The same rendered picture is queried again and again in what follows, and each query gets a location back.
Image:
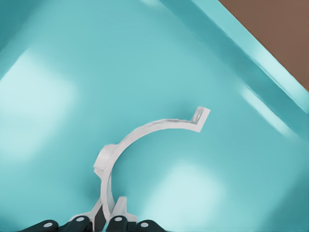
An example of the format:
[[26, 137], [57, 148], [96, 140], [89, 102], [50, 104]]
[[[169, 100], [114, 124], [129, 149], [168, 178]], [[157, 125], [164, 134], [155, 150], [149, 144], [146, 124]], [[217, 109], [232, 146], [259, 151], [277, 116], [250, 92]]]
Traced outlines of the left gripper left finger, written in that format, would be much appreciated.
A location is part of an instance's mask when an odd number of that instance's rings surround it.
[[101, 232], [103, 231], [103, 210], [98, 199], [90, 212], [75, 215], [59, 227], [60, 232]]

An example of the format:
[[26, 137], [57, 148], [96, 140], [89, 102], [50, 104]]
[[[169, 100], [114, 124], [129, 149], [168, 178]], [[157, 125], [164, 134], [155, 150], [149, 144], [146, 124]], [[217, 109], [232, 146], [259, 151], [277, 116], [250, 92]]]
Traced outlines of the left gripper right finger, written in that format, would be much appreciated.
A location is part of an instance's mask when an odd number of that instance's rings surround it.
[[127, 198], [119, 197], [108, 222], [106, 232], [134, 232], [138, 218], [127, 211]]

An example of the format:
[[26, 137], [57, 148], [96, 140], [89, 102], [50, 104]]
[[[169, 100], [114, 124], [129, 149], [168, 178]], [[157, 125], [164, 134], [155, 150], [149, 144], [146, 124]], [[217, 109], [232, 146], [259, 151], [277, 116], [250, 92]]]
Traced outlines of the white drainage pipe clamp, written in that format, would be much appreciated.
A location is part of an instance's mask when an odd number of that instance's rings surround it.
[[126, 211], [126, 197], [121, 197], [120, 200], [115, 202], [112, 196], [112, 170], [121, 154], [138, 139], [156, 131], [176, 129], [201, 132], [210, 112], [210, 109], [199, 106], [190, 121], [161, 119], [150, 122], [133, 130], [118, 144], [106, 145], [101, 149], [94, 164], [94, 171], [101, 179], [100, 202], [107, 221], [121, 213], [124, 213], [131, 221], [137, 220], [135, 215]]

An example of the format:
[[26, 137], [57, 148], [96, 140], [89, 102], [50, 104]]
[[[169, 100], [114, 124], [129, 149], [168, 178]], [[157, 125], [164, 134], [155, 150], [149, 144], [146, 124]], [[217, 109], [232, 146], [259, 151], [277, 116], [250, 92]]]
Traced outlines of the teal plastic tray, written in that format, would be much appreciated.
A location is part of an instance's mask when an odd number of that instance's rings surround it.
[[112, 193], [175, 232], [309, 232], [309, 115], [188, 0], [0, 0], [0, 231], [66, 223]]

